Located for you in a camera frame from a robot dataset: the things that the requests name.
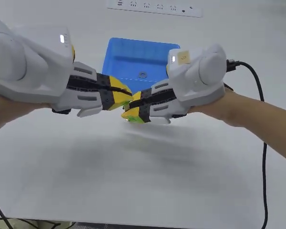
blue container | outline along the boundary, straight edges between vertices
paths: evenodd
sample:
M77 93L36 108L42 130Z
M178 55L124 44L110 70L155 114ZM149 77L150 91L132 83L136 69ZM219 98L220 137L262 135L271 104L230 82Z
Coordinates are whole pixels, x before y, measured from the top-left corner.
M111 38L102 73L118 78L136 93L167 79L168 53L179 48L177 44Z

white table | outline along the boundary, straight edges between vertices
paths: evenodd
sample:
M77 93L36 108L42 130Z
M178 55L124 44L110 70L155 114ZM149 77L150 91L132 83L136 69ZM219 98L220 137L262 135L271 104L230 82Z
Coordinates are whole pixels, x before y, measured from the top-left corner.
M10 26L65 24L77 59L102 69L111 37L223 45L286 109L286 1L198 0L203 18L107 10L102 0L0 0ZM250 72L226 76L257 98ZM33 112L0 130L0 207L8 217L205 229L260 228L262 142L201 114L131 125L121 110L79 119ZM286 160L267 158L269 229L286 228Z

electrical outlet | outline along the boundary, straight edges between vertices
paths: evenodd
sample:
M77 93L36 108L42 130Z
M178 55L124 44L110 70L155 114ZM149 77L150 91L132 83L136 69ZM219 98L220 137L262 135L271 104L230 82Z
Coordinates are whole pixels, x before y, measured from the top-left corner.
M137 1L131 1L131 2L130 2L130 6L131 6L131 7L138 7Z
M151 7L151 5L150 5L150 3L145 2L145 3L143 4L143 7L149 9L149 8Z
M162 4L157 4L157 10L163 10L164 8L164 5Z
M177 6L171 5L170 9L171 9L171 11L176 12L177 11Z
M203 10L194 5L179 4L178 0L107 0L107 8L201 18Z

label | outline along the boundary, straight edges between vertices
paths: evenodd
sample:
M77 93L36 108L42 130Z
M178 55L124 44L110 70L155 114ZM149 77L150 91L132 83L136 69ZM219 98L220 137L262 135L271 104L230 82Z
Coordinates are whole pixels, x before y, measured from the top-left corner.
M190 52L189 51L179 52L177 54L177 59L179 65L191 63Z

led light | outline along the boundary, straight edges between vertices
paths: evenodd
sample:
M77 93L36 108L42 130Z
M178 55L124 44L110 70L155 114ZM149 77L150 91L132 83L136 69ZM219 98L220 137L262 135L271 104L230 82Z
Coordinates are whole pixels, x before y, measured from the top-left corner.
M61 35L61 43L65 43L65 37L64 37L64 35Z

